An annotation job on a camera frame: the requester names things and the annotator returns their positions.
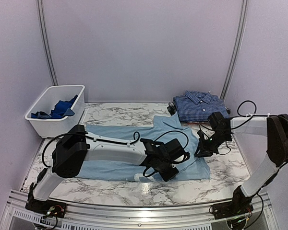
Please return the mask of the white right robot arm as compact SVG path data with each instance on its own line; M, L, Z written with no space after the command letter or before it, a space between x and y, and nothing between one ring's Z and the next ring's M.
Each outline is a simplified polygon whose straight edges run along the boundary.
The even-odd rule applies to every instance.
M237 215L247 206L245 198L253 197L266 187L277 176L279 170L288 164L288 115L258 115L253 112L224 118L220 112L215 112L208 117L208 122L213 135L205 138L203 131L197 132L199 144L195 156L198 158L218 154L219 146L231 141L233 134L251 134L267 138L264 160L250 178L235 190L234 200L228 204L230 213Z

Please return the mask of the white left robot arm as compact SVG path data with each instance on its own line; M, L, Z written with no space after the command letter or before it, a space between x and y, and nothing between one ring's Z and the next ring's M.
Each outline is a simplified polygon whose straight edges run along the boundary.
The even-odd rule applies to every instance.
M167 143L151 140L133 133L131 140L109 138L87 132L83 125L74 126L69 132L53 138L57 141L49 164L29 188L28 201L40 213L51 209L50 194L64 180L74 178L85 161L125 162L142 166L143 176L159 174L163 181L173 179L179 172L177 165L190 158L186 145L177 138Z

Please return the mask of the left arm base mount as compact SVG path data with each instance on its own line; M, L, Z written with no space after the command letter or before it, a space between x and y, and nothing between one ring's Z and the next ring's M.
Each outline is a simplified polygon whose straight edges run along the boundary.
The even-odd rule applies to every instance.
M67 204L53 200L39 201L32 199L27 201L25 209L47 217L56 216L58 218L63 218L65 216Z

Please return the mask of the light blue garment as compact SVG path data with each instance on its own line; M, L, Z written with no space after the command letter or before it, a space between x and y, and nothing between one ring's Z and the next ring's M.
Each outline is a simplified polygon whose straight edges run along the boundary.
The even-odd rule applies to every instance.
M95 126L87 125L86 130L109 138L130 140L134 132L138 131L143 138L158 140L164 143L177 138L190 158L177 165L178 174L174 181L202 180L210 178L210 168L203 158L195 157L198 138L191 128L181 125L177 115L171 117L154 116L153 126ZM153 182L161 181L162 177L156 173L148 178L143 176L145 167L120 161L84 161L78 178L104 181Z

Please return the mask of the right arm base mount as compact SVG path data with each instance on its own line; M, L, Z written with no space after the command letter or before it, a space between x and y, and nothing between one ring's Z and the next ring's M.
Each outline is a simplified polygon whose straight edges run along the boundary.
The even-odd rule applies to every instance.
M252 199L254 196L245 196L240 185L234 190L231 201L213 204L209 208L209 212L214 215L215 219L246 214L249 211L253 211Z

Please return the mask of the blue checked shirt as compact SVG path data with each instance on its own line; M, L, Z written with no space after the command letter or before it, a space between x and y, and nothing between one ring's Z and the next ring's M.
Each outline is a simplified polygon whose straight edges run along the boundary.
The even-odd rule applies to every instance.
M181 122L207 122L215 112L229 118L224 101L210 92L185 91L184 95L175 96L173 102Z

